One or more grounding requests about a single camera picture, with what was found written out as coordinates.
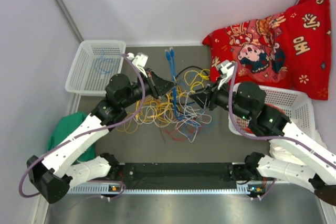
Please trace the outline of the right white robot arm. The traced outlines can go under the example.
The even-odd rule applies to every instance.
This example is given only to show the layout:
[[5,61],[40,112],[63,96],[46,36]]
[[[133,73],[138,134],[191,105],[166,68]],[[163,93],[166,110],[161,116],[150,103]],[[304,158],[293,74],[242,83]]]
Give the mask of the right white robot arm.
[[268,141],[301,160],[301,165],[268,155],[252,153],[245,159],[245,174],[252,180],[268,177],[290,182],[314,193],[320,200],[335,205],[335,154],[305,134],[285,114],[265,103],[266,93],[253,82],[243,82],[234,91],[227,84],[212,83],[191,94],[201,108],[221,107],[235,117],[248,121],[249,139]]

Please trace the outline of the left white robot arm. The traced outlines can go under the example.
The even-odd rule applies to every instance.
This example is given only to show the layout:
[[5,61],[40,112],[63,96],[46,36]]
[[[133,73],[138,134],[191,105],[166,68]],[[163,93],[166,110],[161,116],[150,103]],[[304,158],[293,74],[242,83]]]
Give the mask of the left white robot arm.
[[146,69],[132,83],[125,74],[115,74],[106,86],[106,96],[85,120],[59,145],[48,153],[33,155],[26,162],[31,184],[49,204],[60,201],[67,192],[92,179],[114,180],[119,174],[118,161],[103,154],[90,161],[76,160],[97,140],[109,134],[127,119],[126,108],[147,96],[158,99],[170,92],[176,83]]

